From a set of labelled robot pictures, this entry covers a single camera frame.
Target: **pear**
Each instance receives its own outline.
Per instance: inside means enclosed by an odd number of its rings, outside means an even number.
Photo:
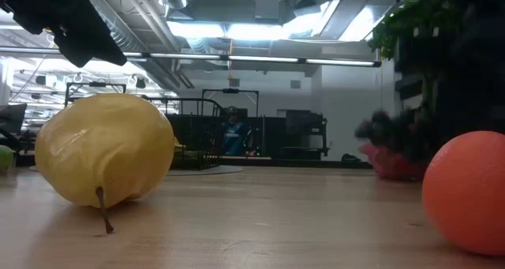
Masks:
[[[36,165],[65,199],[101,209],[148,194],[170,169],[174,132],[165,115],[134,95],[78,99],[36,138]]]

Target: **metal rack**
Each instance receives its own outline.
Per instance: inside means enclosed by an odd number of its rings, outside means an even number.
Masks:
[[[220,114],[224,110],[216,101],[211,99],[147,97],[143,99],[154,103],[161,102],[166,105],[178,102],[181,110],[184,103],[195,102],[196,106],[204,103],[212,104],[212,113],[204,115],[203,108],[197,108],[196,114],[165,114],[174,130],[179,145],[175,147],[172,168],[203,170],[218,166],[223,149],[223,122],[225,118]]]

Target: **monitor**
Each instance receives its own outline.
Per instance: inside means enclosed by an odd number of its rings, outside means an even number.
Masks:
[[[0,128],[8,133],[19,133],[23,126],[26,103],[0,106]]]

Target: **green object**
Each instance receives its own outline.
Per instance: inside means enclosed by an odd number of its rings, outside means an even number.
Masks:
[[[457,32],[464,12],[450,0],[406,0],[386,16],[374,29],[368,41],[372,51],[380,50],[387,60],[395,56],[399,37],[433,37],[435,29]]]
[[[7,171],[13,164],[14,151],[7,147],[0,145],[0,171]]]

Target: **wooden table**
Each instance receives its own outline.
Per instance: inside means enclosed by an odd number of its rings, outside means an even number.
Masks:
[[[150,197],[114,207],[106,235],[98,210],[26,170],[16,188],[0,188],[0,268],[505,268],[448,244],[420,190],[368,170],[167,177]]]

